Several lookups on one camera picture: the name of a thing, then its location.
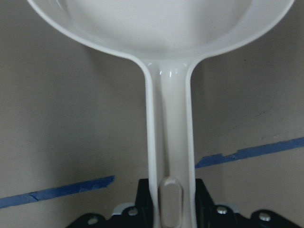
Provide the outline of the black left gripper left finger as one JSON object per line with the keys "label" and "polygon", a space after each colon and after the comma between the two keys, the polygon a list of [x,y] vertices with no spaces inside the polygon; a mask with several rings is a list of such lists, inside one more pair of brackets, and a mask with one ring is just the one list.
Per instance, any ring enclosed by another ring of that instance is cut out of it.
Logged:
{"label": "black left gripper left finger", "polygon": [[87,213],[75,221],[69,228],[152,228],[153,203],[147,179],[140,179],[137,187],[135,204],[123,209],[109,219],[95,213]]}

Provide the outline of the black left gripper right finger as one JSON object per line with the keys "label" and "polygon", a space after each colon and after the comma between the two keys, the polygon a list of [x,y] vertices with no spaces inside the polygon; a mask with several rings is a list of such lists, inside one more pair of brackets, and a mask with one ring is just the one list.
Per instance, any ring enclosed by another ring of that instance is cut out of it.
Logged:
{"label": "black left gripper right finger", "polygon": [[199,228],[298,228],[283,216],[261,209],[249,218],[234,212],[229,206],[215,204],[203,180],[196,179],[196,220]]}

